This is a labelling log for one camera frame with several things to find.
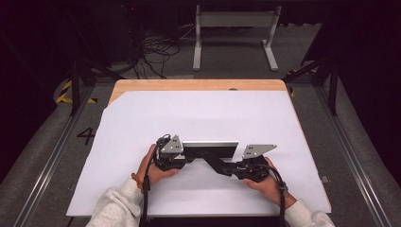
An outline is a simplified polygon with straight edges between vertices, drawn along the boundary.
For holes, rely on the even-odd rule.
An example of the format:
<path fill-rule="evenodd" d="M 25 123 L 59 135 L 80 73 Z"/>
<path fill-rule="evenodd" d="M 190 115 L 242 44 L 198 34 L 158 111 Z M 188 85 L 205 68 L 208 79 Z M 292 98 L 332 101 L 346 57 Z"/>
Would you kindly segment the wooden table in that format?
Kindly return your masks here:
<path fill-rule="evenodd" d="M 280 79 L 119 80 L 101 126 L 108 134 L 144 134 L 147 141 L 167 132 L 243 143 L 305 137 Z"/>

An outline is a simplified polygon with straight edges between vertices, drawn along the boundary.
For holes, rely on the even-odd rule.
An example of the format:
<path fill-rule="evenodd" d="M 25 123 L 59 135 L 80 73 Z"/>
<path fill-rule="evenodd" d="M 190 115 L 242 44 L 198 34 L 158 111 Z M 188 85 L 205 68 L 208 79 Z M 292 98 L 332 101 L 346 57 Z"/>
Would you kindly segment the white metal desk frame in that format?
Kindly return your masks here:
<path fill-rule="evenodd" d="M 268 11 L 204 11 L 200 5 L 197 5 L 193 70 L 200 71 L 201 69 L 201 29 L 203 27 L 242 26 L 267 27 L 270 30 L 268 37 L 261 44 L 270 65 L 270 70 L 276 72 L 278 64 L 273 55 L 271 44 L 281 15 L 281 9 L 281 7 L 276 7 Z"/>

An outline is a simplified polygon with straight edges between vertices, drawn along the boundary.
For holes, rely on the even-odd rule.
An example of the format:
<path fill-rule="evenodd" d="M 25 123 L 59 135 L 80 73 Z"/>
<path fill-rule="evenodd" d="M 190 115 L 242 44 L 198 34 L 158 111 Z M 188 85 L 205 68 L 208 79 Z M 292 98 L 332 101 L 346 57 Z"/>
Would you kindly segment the yellow black hazard tape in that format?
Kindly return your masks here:
<path fill-rule="evenodd" d="M 67 92 L 68 90 L 72 87 L 72 80 L 68 79 L 65 84 L 62 86 L 60 94 L 56 98 L 57 103 L 72 103 L 73 99 L 70 97 L 67 97 Z"/>
<path fill-rule="evenodd" d="M 318 68 L 311 69 L 311 70 L 306 71 L 305 74 L 306 75 L 314 75 L 317 72 L 317 70 L 318 70 Z M 295 74 L 297 71 L 298 70 L 295 70 L 295 69 L 288 70 L 286 72 L 286 77 L 289 77 L 289 76 Z M 291 97 L 295 97 L 296 96 L 295 90 L 292 87 L 289 87 L 289 94 L 290 94 Z"/>

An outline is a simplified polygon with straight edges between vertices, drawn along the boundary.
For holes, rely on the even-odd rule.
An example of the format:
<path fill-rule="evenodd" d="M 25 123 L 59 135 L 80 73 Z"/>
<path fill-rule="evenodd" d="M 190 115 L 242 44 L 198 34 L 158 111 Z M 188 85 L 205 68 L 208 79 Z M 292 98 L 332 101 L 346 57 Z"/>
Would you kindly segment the white paper sheet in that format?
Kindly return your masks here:
<path fill-rule="evenodd" d="M 248 145 L 273 144 L 267 155 L 289 192 L 313 211 L 332 209 L 287 91 L 141 91 L 124 93 L 104 110 L 68 215 L 92 215 L 100 195 L 121 186 L 165 134 L 235 141 L 235 160 Z M 265 217 L 279 209 L 236 177 L 196 160 L 150 189 L 148 213 Z"/>

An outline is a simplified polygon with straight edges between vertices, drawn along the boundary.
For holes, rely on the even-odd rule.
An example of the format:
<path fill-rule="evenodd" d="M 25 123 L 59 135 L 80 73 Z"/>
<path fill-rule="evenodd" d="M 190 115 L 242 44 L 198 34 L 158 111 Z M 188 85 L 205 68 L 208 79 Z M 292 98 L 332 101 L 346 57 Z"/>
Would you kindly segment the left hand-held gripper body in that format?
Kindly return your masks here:
<path fill-rule="evenodd" d="M 169 134 L 159 138 L 156 143 L 155 165 L 162 171 L 182 169 L 185 159 L 177 159 L 183 153 L 183 145 L 178 135 Z"/>

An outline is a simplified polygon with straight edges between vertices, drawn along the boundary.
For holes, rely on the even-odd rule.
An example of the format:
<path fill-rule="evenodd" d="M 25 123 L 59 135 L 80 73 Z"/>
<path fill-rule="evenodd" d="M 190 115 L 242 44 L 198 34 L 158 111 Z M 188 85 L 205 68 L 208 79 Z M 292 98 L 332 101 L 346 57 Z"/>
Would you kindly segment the aluminium floor rail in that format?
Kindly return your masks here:
<path fill-rule="evenodd" d="M 341 152 L 346 160 L 347 165 L 350 167 L 351 172 L 356 180 L 357 186 L 363 199 L 365 200 L 369 211 L 375 221 L 377 227 L 393 227 L 377 194 L 373 189 L 372 182 L 365 170 L 363 169 L 359 159 L 357 158 L 354 148 L 349 141 L 345 130 L 340 123 L 340 120 L 334 116 L 328 105 L 328 96 L 325 94 L 323 88 L 315 88 L 315 92 L 321 104 L 323 105 L 324 111 L 328 115 L 330 124 L 332 125 L 338 139 L 341 144 Z"/>
<path fill-rule="evenodd" d="M 62 129 L 62 133 L 53 148 L 49 158 L 47 159 L 42 172 L 37 178 L 33 189 L 31 190 L 18 218 L 15 220 L 13 227 L 27 227 L 32 216 L 37 209 L 41 198 L 48 187 L 51 178 L 57 168 L 57 165 L 64 153 L 67 140 L 75 127 L 84 106 L 86 105 L 90 95 L 94 90 L 93 86 L 83 87 L 81 97 L 78 99 L 79 105 L 73 115 L 69 115 Z"/>

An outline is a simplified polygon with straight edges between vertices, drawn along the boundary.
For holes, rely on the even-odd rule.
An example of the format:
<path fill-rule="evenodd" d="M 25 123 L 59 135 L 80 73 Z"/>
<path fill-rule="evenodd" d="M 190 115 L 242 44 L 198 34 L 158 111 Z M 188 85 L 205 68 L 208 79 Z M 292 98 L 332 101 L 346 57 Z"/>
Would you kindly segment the person's right hand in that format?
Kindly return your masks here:
<path fill-rule="evenodd" d="M 276 180 L 272 178 L 272 176 L 269 176 L 260 183 L 254 182 L 250 179 L 244 179 L 243 183 L 246 184 L 249 188 L 259 191 L 269 201 L 275 203 L 278 206 L 281 206 L 281 192 L 279 189 L 279 184 Z M 285 209 L 288 209 L 297 201 L 289 192 L 284 193 L 284 198 Z"/>

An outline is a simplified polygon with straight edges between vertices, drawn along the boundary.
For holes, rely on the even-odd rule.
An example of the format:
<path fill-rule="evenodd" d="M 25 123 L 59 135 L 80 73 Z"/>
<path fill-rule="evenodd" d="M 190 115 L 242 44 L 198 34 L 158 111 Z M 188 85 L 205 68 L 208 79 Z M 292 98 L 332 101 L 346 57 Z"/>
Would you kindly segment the person's left hand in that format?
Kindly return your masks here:
<path fill-rule="evenodd" d="M 155 144 L 152 144 L 149 147 L 148 153 L 142 159 L 140 166 L 138 167 L 138 170 L 135 173 L 136 180 L 139 183 L 144 182 L 145 175 L 148 175 L 150 185 L 155 185 L 162 179 L 172 177 L 179 173 L 178 169 L 170 169 L 167 171 L 163 171 L 150 161 L 155 147 L 156 147 Z"/>

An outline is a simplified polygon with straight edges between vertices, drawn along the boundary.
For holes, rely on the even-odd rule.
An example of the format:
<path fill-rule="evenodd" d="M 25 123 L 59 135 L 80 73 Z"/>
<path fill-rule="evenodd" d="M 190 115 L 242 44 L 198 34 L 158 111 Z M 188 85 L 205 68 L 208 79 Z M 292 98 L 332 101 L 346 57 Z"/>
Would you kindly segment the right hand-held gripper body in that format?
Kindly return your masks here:
<path fill-rule="evenodd" d="M 263 156 L 264 153 L 277 148 L 276 145 L 248 145 L 242 155 L 243 164 L 248 165 L 248 169 L 239 169 L 245 172 L 244 179 L 250 179 L 260 183 L 269 176 L 270 166 Z"/>

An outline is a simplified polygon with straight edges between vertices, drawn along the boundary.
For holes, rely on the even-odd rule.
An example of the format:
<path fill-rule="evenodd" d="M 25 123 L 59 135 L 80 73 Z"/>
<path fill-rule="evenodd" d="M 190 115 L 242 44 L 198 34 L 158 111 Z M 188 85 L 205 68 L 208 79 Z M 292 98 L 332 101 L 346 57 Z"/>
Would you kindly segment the black metal stand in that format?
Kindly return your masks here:
<path fill-rule="evenodd" d="M 302 64 L 306 61 L 310 61 L 310 63 L 297 71 L 287 73 L 283 78 L 283 82 L 290 82 L 305 75 L 312 69 L 316 69 L 316 73 L 310 81 L 313 86 L 322 87 L 326 80 L 330 79 L 328 106 L 333 115 L 337 114 L 338 67 L 336 58 L 341 40 L 341 23 L 343 21 L 341 14 L 342 9 L 340 7 L 330 9 L 302 60 Z"/>
<path fill-rule="evenodd" d="M 91 71 L 92 68 L 115 80 L 122 79 L 122 77 L 101 64 L 100 59 L 104 55 L 104 52 L 102 52 L 103 47 L 90 10 L 85 6 L 67 6 L 65 12 L 68 24 L 65 30 L 69 30 L 69 33 L 64 35 L 64 39 L 66 52 L 71 62 L 71 116 L 74 116 L 83 102 L 79 84 L 83 82 L 85 87 L 93 87 L 96 84 L 96 76 Z"/>

